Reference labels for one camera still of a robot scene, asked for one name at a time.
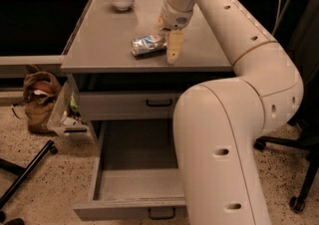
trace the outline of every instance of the black stool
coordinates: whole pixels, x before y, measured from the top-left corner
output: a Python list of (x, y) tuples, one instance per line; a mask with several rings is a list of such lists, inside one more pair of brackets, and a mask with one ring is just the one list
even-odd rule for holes
[[(10, 197), (14, 194), (14, 192), (19, 188), (21, 183), (27, 178), (27, 176), (32, 172), (32, 170), (36, 167), (36, 165), (40, 162), (40, 160), (44, 157), (44, 155), (50, 150), (52, 154), (58, 152), (58, 149), (54, 146), (54, 142), (49, 140), (43, 148), (38, 152), (38, 154), (32, 159), (32, 161), (28, 164), (26, 168), (21, 167), (17, 164), (11, 163), (7, 160), (0, 158), (0, 168), (5, 169), (18, 177), (11, 184), (11, 186), (7, 189), (7, 191), (0, 198), (0, 222), (4, 222), (6, 219), (6, 215), (1, 209), (8, 202)], [(23, 225), (24, 222), (22, 219), (18, 218), (6, 223), (7, 225)]]

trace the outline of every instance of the wrapper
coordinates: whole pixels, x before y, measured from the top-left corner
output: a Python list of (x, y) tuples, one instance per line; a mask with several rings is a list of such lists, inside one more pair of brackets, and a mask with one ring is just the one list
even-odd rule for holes
[(131, 47), (134, 56), (165, 50), (167, 48), (166, 34), (154, 34), (133, 39)]

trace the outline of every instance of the black chair leg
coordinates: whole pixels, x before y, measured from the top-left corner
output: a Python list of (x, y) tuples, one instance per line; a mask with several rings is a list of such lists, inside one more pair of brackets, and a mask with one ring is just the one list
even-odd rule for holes
[(4, 225), (24, 225), (24, 221), (21, 218), (17, 218), (6, 222)]
[(263, 136), (255, 141), (254, 148), (262, 151), (266, 147), (267, 142), (298, 149), (311, 150), (307, 155), (307, 159), (310, 161), (310, 164), (300, 194), (298, 197), (292, 197), (289, 202), (289, 206), (293, 211), (297, 213), (302, 212), (305, 207), (305, 200), (319, 168), (319, 146), (318, 144), (304, 144), (304, 142), (299, 139), (291, 140), (279, 137)]
[(312, 183), (316, 177), (319, 168), (319, 152), (311, 153), (310, 164), (307, 170), (306, 178), (303, 182), (298, 197), (292, 197), (289, 202), (290, 208), (295, 212), (302, 212), (305, 207), (305, 200), (309, 194)]
[(18, 166), (4, 159), (0, 159), (0, 168), (3, 168), (11, 173), (18, 175), (16, 180), (11, 184), (11, 186), (7, 189), (7, 191), (0, 197), (0, 222), (3, 222), (6, 219), (5, 213), (1, 211), (2, 207), (7, 203), (10, 197), (19, 188), (21, 183), (33, 171), (33, 169), (36, 167), (36, 165), (41, 161), (41, 159), (45, 156), (45, 154), (48, 151), (50, 151), (53, 154), (58, 152), (58, 149), (54, 146), (54, 142), (52, 140), (49, 140), (43, 146), (43, 148), (37, 153), (37, 155), (32, 159), (32, 161), (28, 164), (26, 168)]

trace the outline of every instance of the open drawer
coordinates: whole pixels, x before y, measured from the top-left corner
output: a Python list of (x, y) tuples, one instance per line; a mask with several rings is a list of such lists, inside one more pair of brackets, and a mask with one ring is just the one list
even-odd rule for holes
[(171, 119), (103, 122), (89, 201), (82, 220), (185, 217)]

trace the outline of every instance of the floor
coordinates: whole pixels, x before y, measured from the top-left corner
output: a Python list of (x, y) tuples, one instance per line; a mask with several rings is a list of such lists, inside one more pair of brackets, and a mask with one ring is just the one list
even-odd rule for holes
[[(94, 165), (95, 146), (92, 143), (74, 143), (61, 140), (55, 135), (38, 135), (27, 129), (24, 107), (16, 107), (16, 118), (10, 107), (0, 107), (0, 156), (25, 166), (52, 139), (59, 149), (56, 155), (50, 152), (29, 175), (22, 187), (14, 194), (3, 210), (7, 221), (21, 217), (32, 225), (186, 225), (187, 219), (169, 221), (81, 221), (72, 206), (87, 200), (88, 187)], [(273, 133), (296, 138), (294, 127), (285, 125)], [(268, 210), (274, 225), (319, 224), (318, 180), (315, 181), (301, 214), (289, 209), (288, 201), (299, 192), (307, 161), (305, 152), (285, 147), (267, 145), (263, 152), (255, 151), (259, 175), (264, 188)], [(14, 176), (0, 171), (0, 193), (3, 194)]]

